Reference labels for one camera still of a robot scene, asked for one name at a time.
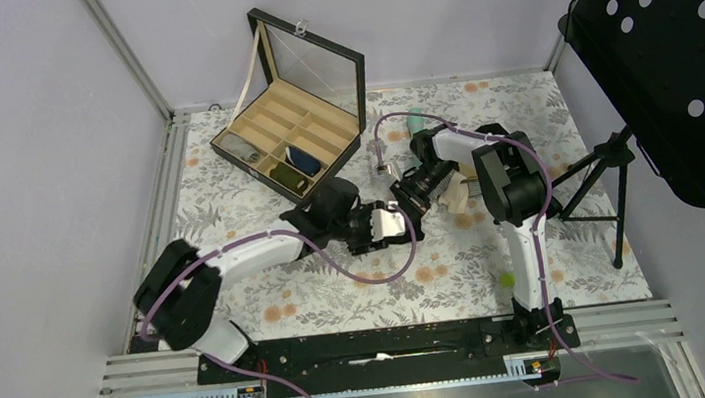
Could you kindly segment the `navy blue white-trimmed underwear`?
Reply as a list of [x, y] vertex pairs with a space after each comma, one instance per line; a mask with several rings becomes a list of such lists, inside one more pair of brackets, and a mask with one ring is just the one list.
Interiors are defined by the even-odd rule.
[[285, 149], [285, 162], [303, 175], [314, 178], [323, 169], [323, 164], [310, 153], [297, 146], [288, 145]]

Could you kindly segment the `black white-trimmed boxer briefs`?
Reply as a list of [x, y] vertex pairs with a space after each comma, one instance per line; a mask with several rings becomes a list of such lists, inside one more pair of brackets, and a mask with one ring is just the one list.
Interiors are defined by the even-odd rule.
[[403, 212], [409, 220], [409, 230], [415, 234], [416, 241], [423, 241], [425, 239], [425, 233], [423, 233], [422, 230], [422, 219], [426, 215], [427, 209], [409, 206], [408, 208], [403, 208]]

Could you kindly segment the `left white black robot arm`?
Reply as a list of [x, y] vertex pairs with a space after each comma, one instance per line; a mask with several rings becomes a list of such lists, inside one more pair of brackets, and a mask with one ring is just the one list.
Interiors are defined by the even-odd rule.
[[248, 378], [257, 368], [257, 354], [236, 324], [214, 315], [221, 290], [274, 266], [322, 254], [331, 241], [346, 244], [352, 255], [392, 244], [416, 245], [423, 237], [422, 212], [402, 196], [363, 202], [354, 184], [333, 178], [260, 232], [213, 248], [171, 242], [134, 297], [144, 317], [141, 338], [163, 340], [174, 351], [195, 349], [230, 377]]

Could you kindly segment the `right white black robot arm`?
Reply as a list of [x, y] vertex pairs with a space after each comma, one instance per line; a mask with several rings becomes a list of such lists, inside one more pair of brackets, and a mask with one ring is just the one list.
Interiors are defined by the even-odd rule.
[[515, 275], [512, 332], [525, 349], [539, 350], [562, 319], [561, 301], [546, 280], [546, 212], [551, 184], [543, 164], [521, 132], [495, 126], [468, 132], [442, 125], [416, 134], [410, 147], [421, 166], [390, 184], [391, 194], [409, 218], [432, 206], [434, 190], [457, 168], [474, 169], [487, 211], [500, 225]]

